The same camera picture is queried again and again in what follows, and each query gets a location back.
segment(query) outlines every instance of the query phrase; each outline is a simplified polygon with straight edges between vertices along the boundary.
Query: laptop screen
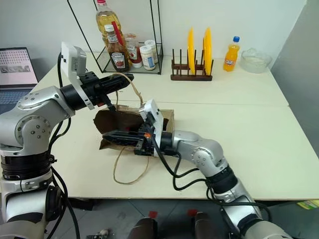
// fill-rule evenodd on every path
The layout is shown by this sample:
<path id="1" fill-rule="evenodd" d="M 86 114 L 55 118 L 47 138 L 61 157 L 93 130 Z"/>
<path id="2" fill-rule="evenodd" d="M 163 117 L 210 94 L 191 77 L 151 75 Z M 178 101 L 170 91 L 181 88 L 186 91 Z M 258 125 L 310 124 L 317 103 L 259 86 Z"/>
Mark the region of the laptop screen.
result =
<path id="1" fill-rule="evenodd" d="M 0 49 L 0 87 L 37 84 L 26 47 Z"/>

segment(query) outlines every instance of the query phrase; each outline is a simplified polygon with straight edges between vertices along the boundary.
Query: cooking oil bottle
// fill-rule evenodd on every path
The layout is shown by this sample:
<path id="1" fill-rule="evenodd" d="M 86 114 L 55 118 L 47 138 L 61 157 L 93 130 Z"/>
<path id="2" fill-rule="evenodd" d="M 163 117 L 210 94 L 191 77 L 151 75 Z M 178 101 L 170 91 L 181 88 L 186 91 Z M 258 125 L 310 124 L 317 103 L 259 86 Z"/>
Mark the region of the cooking oil bottle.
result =
<path id="1" fill-rule="evenodd" d="M 235 68 L 238 51 L 240 49 L 238 42 L 239 42 L 239 36 L 234 36 L 233 43 L 228 46 L 228 52 L 225 56 L 225 61 L 224 61 L 225 71 L 233 71 Z"/>
<path id="2" fill-rule="evenodd" d="M 96 22 L 98 24 L 98 28 L 99 28 L 100 32 L 102 33 L 102 39 L 105 43 L 106 48 L 108 48 L 108 46 L 109 46 L 109 41 L 108 41 L 108 34 L 107 34 L 104 26 L 105 25 L 112 25 L 112 21 L 115 21 L 115 23 L 119 29 L 121 38 L 122 38 L 122 42 L 125 46 L 125 39 L 124 39 L 123 33 L 121 31 L 121 24 L 120 24 L 118 17 L 106 5 L 105 0 L 97 0 L 97 4 L 98 4 L 98 12 L 96 13 Z"/>

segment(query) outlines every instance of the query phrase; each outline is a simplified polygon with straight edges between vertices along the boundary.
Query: bottle label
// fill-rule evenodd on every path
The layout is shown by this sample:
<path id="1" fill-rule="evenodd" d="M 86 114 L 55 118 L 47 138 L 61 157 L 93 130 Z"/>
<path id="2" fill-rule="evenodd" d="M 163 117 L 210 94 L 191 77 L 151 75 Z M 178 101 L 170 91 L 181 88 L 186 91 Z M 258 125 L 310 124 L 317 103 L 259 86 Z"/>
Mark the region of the bottle label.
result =
<path id="1" fill-rule="evenodd" d="M 128 52 L 129 52 L 130 58 L 131 58 L 132 60 L 137 60 L 138 54 L 137 54 L 136 47 L 135 47 L 135 46 L 132 46 L 132 45 L 126 45 L 126 49 L 127 49 Z"/>
<path id="2" fill-rule="evenodd" d="M 109 42 L 117 42 L 118 38 L 116 35 L 108 35 Z"/>
<path id="3" fill-rule="evenodd" d="M 150 57 L 143 57 L 143 64 L 146 67 L 152 68 L 154 64 L 154 58 L 152 56 Z"/>
<path id="4" fill-rule="evenodd" d="M 231 60 L 225 60 L 225 64 L 226 64 L 226 65 L 229 65 L 229 66 L 232 66 L 232 65 L 235 64 L 235 62 L 234 62 L 234 61 L 231 61 Z"/>
<path id="5" fill-rule="evenodd" d="M 125 68 L 125 55 L 124 52 L 113 52 L 111 57 L 114 61 L 116 68 L 121 69 Z"/>

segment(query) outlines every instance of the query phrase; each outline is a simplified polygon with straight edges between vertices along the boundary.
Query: wooden dish rack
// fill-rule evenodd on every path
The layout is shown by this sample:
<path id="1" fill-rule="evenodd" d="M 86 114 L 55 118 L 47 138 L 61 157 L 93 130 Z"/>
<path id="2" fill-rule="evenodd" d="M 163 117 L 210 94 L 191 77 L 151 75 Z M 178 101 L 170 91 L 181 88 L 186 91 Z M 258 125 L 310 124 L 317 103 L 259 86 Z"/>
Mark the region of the wooden dish rack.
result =
<path id="1" fill-rule="evenodd" d="M 194 55 L 195 60 L 195 74 L 191 75 L 189 74 L 189 63 L 188 63 L 188 51 L 187 51 L 187 64 L 181 63 L 181 49 L 179 50 L 179 64 L 175 63 L 175 54 L 173 49 L 173 59 L 171 61 L 171 71 L 172 74 L 170 75 L 170 79 L 172 81 L 212 81 L 213 77 L 211 75 L 214 59 L 211 61 L 211 68 L 210 68 L 210 75 L 206 75 L 205 72 L 205 61 L 203 61 L 203 54 L 204 51 L 201 51 L 201 59 L 200 59 L 200 65 L 198 65 L 198 62 L 196 60 L 196 50 Z M 187 75 L 182 74 L 182 70 L 187 70 Z"/>

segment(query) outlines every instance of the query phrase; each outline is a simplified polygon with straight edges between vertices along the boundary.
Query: spice jar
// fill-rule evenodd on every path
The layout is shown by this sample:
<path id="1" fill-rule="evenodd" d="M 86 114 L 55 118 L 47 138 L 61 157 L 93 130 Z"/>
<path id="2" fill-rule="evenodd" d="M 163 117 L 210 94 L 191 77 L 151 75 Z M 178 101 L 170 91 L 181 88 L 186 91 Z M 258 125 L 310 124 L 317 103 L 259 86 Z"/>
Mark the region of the spice jar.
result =
<path id="1" fill-rule="evenodd" d="M 156 52 L 156 44 L 154 40 L 147 40 L 144 42 L 145 46 L 150 46 L 152 48 L 152 53 L 154 57 L 154 63 L 156 64 L 159 62 L 158 60 L 158 53 Z"/>
<path id="2" fill-rule="evenodd" d="M 139 42 L 136 39 L 136 35 L 128 33 L 124 35 L 126 41 L 126 49 L 129 52 L 130 60 L 133 67 L 140 68 L 143 66 L 142 57 L 139 48 Z"/>
<path id="3" fill-rule="evenodd" d="M 144 68 L 148 71 L 155 69 L 154 57 L 150 46 L 141 46 L 140 52 Z"/>

